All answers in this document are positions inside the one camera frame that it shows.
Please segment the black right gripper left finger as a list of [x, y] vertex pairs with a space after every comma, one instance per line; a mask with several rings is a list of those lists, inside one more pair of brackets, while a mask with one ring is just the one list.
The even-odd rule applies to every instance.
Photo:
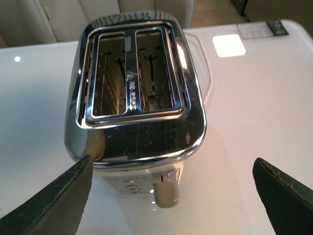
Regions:
[[89, 155], [0, 220], [2, 235], [74, 235], [92, 184]]

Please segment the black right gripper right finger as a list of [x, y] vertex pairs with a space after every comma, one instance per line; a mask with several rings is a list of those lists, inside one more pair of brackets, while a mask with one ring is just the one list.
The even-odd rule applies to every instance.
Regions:
[[252, 169], [259, 197], [277, 235], [313, 233], [313, 190], [257, 158]]

